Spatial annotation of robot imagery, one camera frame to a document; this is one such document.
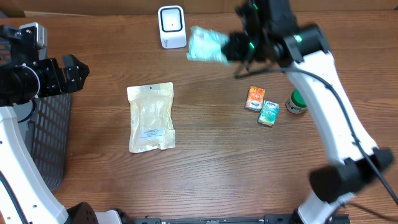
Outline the teal wet wipes pack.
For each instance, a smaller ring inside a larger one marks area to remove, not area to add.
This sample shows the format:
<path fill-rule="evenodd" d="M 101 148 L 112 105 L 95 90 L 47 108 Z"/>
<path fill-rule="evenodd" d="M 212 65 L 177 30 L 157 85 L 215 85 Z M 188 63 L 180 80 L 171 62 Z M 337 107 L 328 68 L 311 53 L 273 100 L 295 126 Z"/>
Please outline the teal wet wipes pack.
<path fill-rule="evenodd" d="M 226 34 L 198 26 L 193 26 L 190 30 L 192 34 L 188 42 L 188 60 L 228 64 L 226 55 L 221 51 L 229 42 Z"/>

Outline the orange Kleenex tissue pack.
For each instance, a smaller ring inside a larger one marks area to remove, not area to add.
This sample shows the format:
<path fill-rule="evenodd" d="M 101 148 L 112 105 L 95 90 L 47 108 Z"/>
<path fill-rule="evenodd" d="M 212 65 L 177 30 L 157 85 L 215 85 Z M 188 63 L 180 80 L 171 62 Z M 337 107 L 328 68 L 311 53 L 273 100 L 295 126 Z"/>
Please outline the orange Kleenex tissue pack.
<path fill-rule="evenodd" d="M 256 86 L 250 86 L 245 108 L 260 111 L 263 106 L 265 89 Z"/>

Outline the teal white tissue pack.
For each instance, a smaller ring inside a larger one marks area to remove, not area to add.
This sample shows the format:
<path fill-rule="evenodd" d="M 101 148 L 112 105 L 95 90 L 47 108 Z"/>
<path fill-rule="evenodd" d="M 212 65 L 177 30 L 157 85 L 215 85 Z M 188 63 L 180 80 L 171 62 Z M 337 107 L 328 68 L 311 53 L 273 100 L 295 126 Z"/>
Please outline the teal white tissue pack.
<path fill-rule="evenodd" d="M 279 114 L 279 104 L 264 100 L 257 122 L 273 126 Z"/>

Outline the green lid jar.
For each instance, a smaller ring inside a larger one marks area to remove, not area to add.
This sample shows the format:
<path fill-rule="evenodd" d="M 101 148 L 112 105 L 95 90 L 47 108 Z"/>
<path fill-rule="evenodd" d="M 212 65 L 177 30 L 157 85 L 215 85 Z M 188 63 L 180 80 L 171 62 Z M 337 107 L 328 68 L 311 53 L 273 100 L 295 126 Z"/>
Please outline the green lid jar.
<path fill-rule="evenodd" d="M 303 97 L 297 89 L 291 93 L 285 102 L 285 106 L 293 114 L 301 114 L 306 112 L 308 109 Z"/>

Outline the beige foil pouch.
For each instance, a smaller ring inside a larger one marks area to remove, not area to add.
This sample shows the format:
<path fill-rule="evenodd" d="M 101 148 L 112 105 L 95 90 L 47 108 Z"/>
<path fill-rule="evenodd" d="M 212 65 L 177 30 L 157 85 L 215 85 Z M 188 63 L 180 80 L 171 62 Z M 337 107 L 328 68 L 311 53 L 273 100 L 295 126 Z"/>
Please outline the beige foil pouch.
<path fill-rule="evenodd" d="M 129 152 L 174 148 L 176 133 L 171 119 L 173 83 L 130 86 L 127 98 L 131 122 Z"/>

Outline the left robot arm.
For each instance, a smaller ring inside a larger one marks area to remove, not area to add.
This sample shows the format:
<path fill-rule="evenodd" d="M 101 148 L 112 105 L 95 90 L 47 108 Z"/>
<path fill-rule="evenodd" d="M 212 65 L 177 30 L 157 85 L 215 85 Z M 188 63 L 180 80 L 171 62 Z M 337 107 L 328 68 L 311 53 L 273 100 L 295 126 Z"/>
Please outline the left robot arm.
<path fill-rule="evenodd" d="M 19 130 L 14 104 L 80 91 L 89 68 L 74 55 L 64 68 L 47 58 L 47 32 L 36 23 L 1 26 L 11 61 L 1 66 L 1 213 L 6 223 L 117 223 L 115 210 L 95 212 L 86 202 L 66 209 L 40 175 Z"/>

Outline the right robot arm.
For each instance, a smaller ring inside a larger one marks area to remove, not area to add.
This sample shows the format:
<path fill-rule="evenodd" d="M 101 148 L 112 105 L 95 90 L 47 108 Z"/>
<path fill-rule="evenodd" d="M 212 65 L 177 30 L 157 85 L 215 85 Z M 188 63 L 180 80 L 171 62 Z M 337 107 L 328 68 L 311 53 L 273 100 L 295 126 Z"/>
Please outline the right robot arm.
<path fill-rule="evenodd" d="M 266 215 L 266 223 L 348 223 L 338 209 L 393 163 L 359 121 L 340 82 L 321 28 L 298 24 L 288 1 L 246 1 L 236 8 L 242 32 L 230 34 L 222 51 L 248 69 L 271 61 L 301 94 L 322 139 L 328 165 L 311 171 L 312 191 L 290 215 Z"/>

